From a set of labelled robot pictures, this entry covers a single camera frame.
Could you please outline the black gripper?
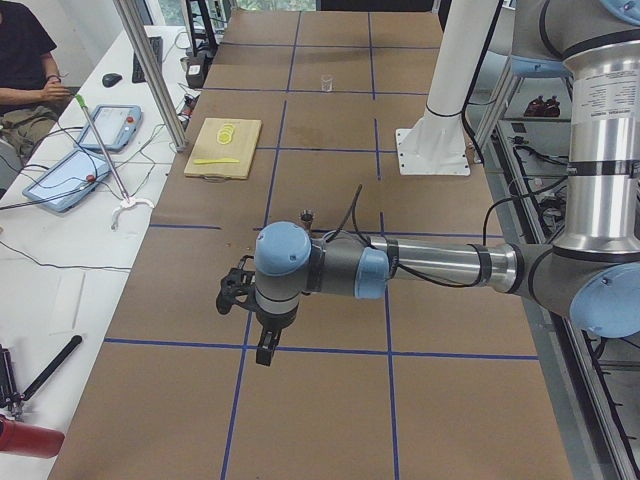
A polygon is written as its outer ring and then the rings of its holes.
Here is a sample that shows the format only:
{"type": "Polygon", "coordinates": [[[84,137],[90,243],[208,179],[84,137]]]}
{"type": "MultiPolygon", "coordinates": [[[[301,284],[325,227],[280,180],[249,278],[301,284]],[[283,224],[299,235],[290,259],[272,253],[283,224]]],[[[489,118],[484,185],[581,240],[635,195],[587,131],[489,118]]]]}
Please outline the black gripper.
{"type": "Polygon", "coordinates": [[[220,290],[216,298],[216,308],[221,315],[227,315],[234,305],[253,312],[263,329],[256,347],[256,363],[269,367],[280,341],[280,331],[289,327],[295,320],[295,310],[282,314],[269,313],[257,302],[257,289],[254,282],[255,271],[246,270],[245,264],[252,255],[244,255],[236,267],[220,281],[220,290]]]}

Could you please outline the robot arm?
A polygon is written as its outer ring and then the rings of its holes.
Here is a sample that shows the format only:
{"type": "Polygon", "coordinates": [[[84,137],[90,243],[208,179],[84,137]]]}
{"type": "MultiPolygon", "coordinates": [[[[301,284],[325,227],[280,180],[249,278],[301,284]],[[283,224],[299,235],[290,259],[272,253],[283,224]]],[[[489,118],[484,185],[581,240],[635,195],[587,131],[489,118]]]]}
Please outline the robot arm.
{"type": "Polygon", "coordinates": [[[258,235],[254,269],[222,279],[219,313],[254,313],[256,360],[269,365],[310,293],[377,299],[394,278],[451,288],[488,286],[529,299],[602,337],[639,329],[639,5],[521,1],[513,55],[573,77],[564,229],[550,244],[436,245],[331,231],[314,238],[276,222],[258,235]]]}

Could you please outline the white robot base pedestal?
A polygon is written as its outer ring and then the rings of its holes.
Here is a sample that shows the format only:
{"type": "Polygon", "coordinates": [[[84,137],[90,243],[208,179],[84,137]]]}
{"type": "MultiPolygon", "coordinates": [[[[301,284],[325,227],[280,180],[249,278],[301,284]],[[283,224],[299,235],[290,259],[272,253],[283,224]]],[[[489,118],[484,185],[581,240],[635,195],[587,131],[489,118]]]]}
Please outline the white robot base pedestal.
{"type": "Polygon", "coordinates": [[[468,176],[464,109],[482,52],[502,3],[451,3],[424,114],[410,129],[396,131],[403,176],[468,176]]]}

